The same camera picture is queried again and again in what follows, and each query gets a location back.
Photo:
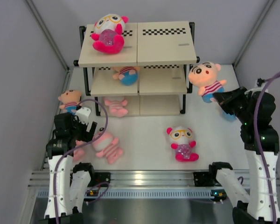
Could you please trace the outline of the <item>boy plush striped shirt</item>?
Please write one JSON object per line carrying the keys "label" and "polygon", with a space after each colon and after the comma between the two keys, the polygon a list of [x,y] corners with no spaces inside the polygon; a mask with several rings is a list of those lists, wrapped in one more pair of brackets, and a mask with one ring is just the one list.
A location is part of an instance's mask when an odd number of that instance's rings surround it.
{"label": "boy plush striped shirt", "polygon": [[189,81],[198,88],[197,94],[205,103],[215,102],[213,94],[224,92],[227,80],[218,80],[221,68],[218,63],[204,62],[189,71]]}
{"label": "boy plush striped shirt", "polygon": [[227,121],[235,121],[237,119],[234,114],[228,114],[224,110],[222,110],[222,117]]}
{"label": "boy plush striped shirt", "polygon": [[63,112],[70,112],[75,114],[77,112],[78,104],[81,101],[82,92],[80,90],[67,90],[63,92],[58,100],[62,103],[59,108]]}

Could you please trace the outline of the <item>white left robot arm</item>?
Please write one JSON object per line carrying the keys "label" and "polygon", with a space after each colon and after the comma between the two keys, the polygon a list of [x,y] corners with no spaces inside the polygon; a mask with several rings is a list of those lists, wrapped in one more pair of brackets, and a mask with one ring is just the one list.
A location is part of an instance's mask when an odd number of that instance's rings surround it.
{"label": "white left robot arm", "polygon": [[90,163],[73,165],[77,151],[94,136],[96,122],[89,116],[61,113],[54,117],[55,129],[46,145],[49,163],[49,195],[41,224],[82,224],[82,206],[88,186],[96,181]]}

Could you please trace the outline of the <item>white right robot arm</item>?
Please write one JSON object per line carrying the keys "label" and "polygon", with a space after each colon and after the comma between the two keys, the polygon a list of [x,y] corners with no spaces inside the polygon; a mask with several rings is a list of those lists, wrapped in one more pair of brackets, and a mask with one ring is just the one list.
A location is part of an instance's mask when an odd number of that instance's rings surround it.
{"label": "white right robot arm", "polygon": [[270,125],[276,109],[274,96],[240,87],[214,93],[213,97],[224,112],[235,115],[242,124],[240,136],[249,165],[250,191],[246,192],[227,162],[209,166],[209,181],[224,188],[233,206],[234,223],[280,224],[276,186],[279,136]]}

